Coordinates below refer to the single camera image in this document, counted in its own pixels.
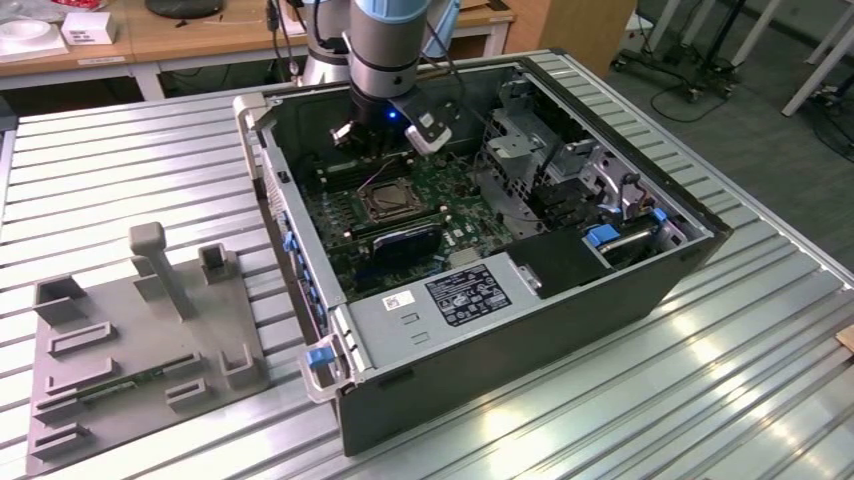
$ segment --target cpu socket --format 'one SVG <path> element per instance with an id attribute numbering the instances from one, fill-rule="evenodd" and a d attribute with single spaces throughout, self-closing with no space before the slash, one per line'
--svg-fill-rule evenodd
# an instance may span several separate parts
<path id="1" fill-rule="evenodd" d="M 413 182 L 405 178 L 366 186 L 360 198 L 376 223 L 406 218 L 426 210 L 413 190 Z"/>

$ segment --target power supply label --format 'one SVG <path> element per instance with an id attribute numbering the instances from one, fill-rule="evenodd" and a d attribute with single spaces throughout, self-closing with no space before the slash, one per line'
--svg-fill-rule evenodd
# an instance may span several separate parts
<path id="1" fill-rule="evenodd" d="M 513 304 L 486 265 L 428 283 L 428 291 L 454 327 Z"/>

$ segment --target caster wheel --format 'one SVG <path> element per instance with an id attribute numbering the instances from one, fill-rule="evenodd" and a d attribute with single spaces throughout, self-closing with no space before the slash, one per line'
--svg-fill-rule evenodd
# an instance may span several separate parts
<path id="1" fill-rule="evenodd" d="M 689 103 L 697 103 L 700 101 L 700 97 L 702 95 L 701 91 L 692 88 L 688 92 L 689 95 Z"/>

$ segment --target metal rail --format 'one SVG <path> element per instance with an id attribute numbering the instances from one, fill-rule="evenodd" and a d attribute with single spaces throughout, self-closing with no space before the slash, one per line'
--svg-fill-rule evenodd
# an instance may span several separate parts
<path id="1" fill-rule="evenodd" d="M 569 57 L 532 57 L 736 228 L 650 316 L 348 458 L 294 361 L 302 338 L 230 116 L 237 92 L 26 118 L 0 178 L 0 480 L 25 476 L 33 282 L 131 275 L 125 235 L 143 218 L 165 224 L 174 262 L 209 242 L 239 252 L 275 386 L 61 478 L 854 474 L 854 368 L 833 338 L 853 322 L 852 274 Z"/>

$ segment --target white label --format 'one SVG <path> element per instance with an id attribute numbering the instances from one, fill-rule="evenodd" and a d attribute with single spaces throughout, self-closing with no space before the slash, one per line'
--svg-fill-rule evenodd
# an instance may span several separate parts
<path id="1" fill-rule="evenodd" d="M 410 290 L 405 290 L 404 292 L 396 293 L 394 295 L 384 298 L 384 305 L 386 305 L 386 310 L 390 312 L 396 308 L 401 308 L 410 303 L 416 303 L 416 297 Z"/>
<path id="2" fill-rule="evenodd" d="M 102 65 L 105 63 L 122 63 L 122 62 L 125 62 L 125 57 L 87 58 L 85 60 L 78 60 L 78 65 Z"/>
<path id="3" fill-rule="evenodd" d="M 422 121 L 422 125 L 425 125 L 426 128 L 430 128 L 430 126 L 433 125 L 433 115 L 430 115 L 430 113 L 426 113 L 420 117 L 420 120 Z"/>

